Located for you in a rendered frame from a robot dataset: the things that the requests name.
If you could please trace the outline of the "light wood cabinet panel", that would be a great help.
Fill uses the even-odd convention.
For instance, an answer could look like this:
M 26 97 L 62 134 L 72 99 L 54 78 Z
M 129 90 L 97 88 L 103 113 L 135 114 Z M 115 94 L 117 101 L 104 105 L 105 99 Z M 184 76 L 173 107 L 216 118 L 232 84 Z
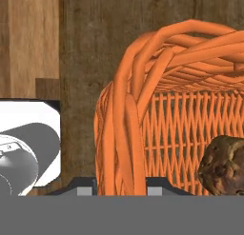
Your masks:
M 0 98 L 59 91 L 59 0 L 0 0 Z

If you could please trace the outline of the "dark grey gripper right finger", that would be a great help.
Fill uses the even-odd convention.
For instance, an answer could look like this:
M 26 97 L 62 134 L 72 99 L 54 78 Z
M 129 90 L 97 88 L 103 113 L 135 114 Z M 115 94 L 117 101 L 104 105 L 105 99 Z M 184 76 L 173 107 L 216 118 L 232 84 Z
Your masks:
M 148 196 L 172 196 L 172 195 L 190 195 L 190 192 L 171 185 L 165 177 L 150 177 L 146 179 Z

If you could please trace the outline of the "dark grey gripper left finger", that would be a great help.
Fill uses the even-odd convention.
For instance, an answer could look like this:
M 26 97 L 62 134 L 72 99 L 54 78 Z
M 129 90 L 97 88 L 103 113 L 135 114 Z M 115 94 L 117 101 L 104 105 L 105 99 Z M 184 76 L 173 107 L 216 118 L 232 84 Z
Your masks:
M 50 195 L 96 196 L 96 179 L 94 177 L 74 177 L 66 186 L 50 192 Z

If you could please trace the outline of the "orange wicker basket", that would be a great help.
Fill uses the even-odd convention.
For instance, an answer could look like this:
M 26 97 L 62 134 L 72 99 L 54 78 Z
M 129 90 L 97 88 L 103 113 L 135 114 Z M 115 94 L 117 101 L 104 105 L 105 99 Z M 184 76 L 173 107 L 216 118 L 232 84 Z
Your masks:
M 187 20 L 140 35 L 96 103 L 98 195 L 143 195 L 164 177 L 193 195 L 217 135 L 244 137 L 244 30 Z

